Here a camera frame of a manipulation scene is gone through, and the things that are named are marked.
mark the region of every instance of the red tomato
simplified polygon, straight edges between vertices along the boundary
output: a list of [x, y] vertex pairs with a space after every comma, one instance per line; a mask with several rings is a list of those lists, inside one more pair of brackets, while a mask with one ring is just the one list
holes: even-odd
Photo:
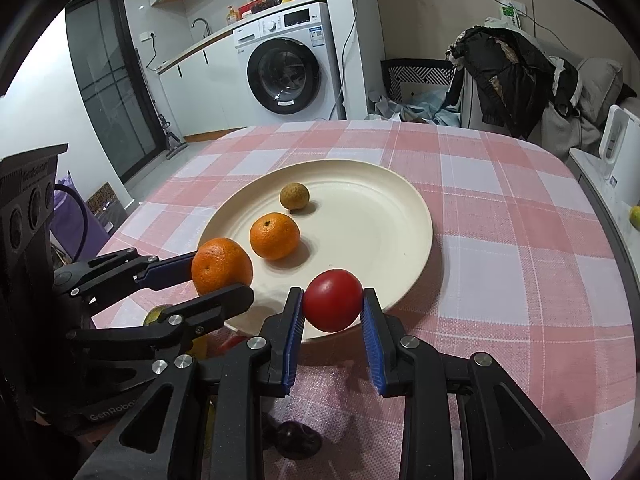
[[362, 310], [362, 285], [350, 272], [332, 269], [318, 274], [302, 297], [308, 322], [323, 332], [340, 332]]

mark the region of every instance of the white plate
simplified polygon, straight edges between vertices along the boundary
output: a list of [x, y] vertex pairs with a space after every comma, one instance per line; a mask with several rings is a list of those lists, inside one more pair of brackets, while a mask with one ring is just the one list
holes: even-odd
[[[311, 196], [305, 209], [289, 213], [300, 228], [300, 245], [267, 262], [253, 252], [249, 229], [262, 215], [288, 213], [279, 195], [290, 182], [304, 184]], [[217, 237], [238, 242], [254, 264], [254, 304], [226, 325], [255, 335], [265, 318], [282, 311], [292, 286], [304, 289], [328, 269], [352, 272], [363, 287], [376, 289], [382, 310], [389, 309], [424, 269], [433, 225], [420, 193], [398, 174], [366, 162], [325, 159], [274, 171], [236, 192], [213, 215], [198, 247]], [[306, 322], [302, 341], [326, 335]]]

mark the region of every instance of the washing machine control panel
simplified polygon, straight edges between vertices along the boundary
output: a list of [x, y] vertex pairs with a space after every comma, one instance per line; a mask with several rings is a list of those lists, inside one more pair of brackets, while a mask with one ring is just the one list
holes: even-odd
[[281, 30], [287, 30], [305, 23], [320, 23], [320, 7], [311, 4], [295, 7], [279, 14], [272, 14], [260, 20], [260, 36], [268, 36]]

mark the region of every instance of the yellow fruit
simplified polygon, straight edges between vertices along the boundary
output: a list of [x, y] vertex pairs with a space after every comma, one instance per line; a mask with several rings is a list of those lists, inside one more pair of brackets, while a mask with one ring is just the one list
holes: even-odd
[[[155, 323], [160, 316], [160, 313], [166, 309], [168, 306], [173, 305], [158, 305], [153, 307], [149, 312], [146, 313], [145, 320], [142, 322], [143, 325], [149, 325]], [[202, 335], [193, 340], [191, 344], [191, 350], [187, 352], [187, 354], [192, 355], [196, 359], [206, 359], [207, 358], [207, 336]]]
[[216, 402], [209, 397], [209, 411], [207, 412], [207, 424], [204, 430], [204, 458], [211, 457], [211, 442], [213, 440], [213, 425], [216, 421]]
[[633, 206], [629, 211], [631, 225], [640, 231], [640, 206]]
[[280, 203], [286, 209], [302, 209], [309, 203], [309, 190], [297, 182], [287, 184], [280, 191]]

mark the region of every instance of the table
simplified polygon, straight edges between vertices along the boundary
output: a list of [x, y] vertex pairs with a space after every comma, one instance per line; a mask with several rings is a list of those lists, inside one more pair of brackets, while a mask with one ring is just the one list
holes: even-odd
[[[433, 216], [434, 243], [423, 274], [392, 313], [441, 352], [492, 354], [591, 478], [609, 480], [623, 463], [634, 410], [629, 309], [591, 205], [562, 162], [537, 146], [475, 130], [386, 121], [245, 128], [185, 165], [104, 251], [135, 246], [167, 258], [194, 250], [210, 216], [236, 190], [268, 171], [318, 158], [379, 164], [416, 187]], [[191, 283], [142, 290], [94, 321], [137, 325], [152, 306], [194, 295]], [[462, 478], [454, 402], [451, 407], [456, 477]], [[303, 346], [292, 394], [271, 413], [312, 426], [324, 446], [297, 463], [268, 450], [268, 479], [398, 477], [403, 400], [375, 394], [359, 331]]]

